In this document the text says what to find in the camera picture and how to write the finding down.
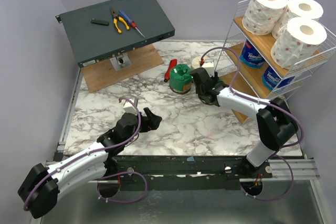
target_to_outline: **toilet paper roll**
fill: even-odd
[[[256,35],[269,34],[283,14],[288,0],[251,0],[243,17],[243,26]]]
[[[323,15],[322,6],[314,0],[289,0],[285,12],[276,22],[272,35],[278,39],[285,31],[288,20],[295,17],[319,20]]]
[[[289,69],[296,62],[310,57],[326,38],[325,28],[317,21],[301,17],[292,18],[274,43],[271,56],[279,66]]]

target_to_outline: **blue screwdriver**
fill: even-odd
[[[127,23],[130,24],[131,27],[133,27],[134,29],[136,29],[136,30],[139,32],[139,34],[142,35],[142,37],[145,38],[145,36],[143,36],[143,34],[142,34],[142,33],[139,31],[139,29],[136,27],[137,25],[134,23],[134,21],[131,20],[131,18],[130,18],[130,17],[129,17],[123,10],[120,10],[120,11],[119,11],[119,15],[120,15],[123,19],[125,19],[125,20],[127,21]]]

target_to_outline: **blue can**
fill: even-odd
[[[265,60],[260,53],[247,40],[240,54],[240,60],[250,68],[260,68]]]
[[[285,80],[283,80],[279,85],[278,88],[281,88],[283,86],[288,85],[292,80],[294,79],[293,77],[289,77]],[[268,67],[263,74],[263,83],[264,85],[269,89],[272,90],[275,88],[275,86],[281,81],[281,78],[275,73],[275,71],[271,68]]]

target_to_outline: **yellow-handled pliers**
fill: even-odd
[[[130,27],[129,27],[129,25],[126,23],[126,21],[125,21],[122,17],[120,17],[120,16],[115,12],[115,10],[114,10],[112,7],[110,8],[110,11],[111,11],[111,14],[112,14],[112,17],[113,17],[114,27],[116,28],[116,30],[117,30],[118,33],[122,33],[122,31],[121,31],[120,28],[118,27],[118,21],[122,22],[122,23],[125,25],[125,27],[126,27],[127,30],[130,29]]]

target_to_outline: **marble tabletop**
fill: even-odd
[[[162,117],[156,131],[141,133],[125,148],[123,155],[246,155],[260,140],[256,122],[241,125],[228,108],[203,104],[195,88],[184,95],[173,93],[163,77],[171,59],[190,65],[191,60],[222,42],[162,41],[154,44],[164,64],[95,93],[89,93],[82,80],[75,111],[66,138],[64,155],[87,148],[97,137],[114,127],[124,113],[118,98],[137,97],[138,108],[149,107]],[[209,57],[215,62],[220,50]],[[218,69],[229,66],[220,61]],[[282,150],[280,155],[301,156],[299,146]]]

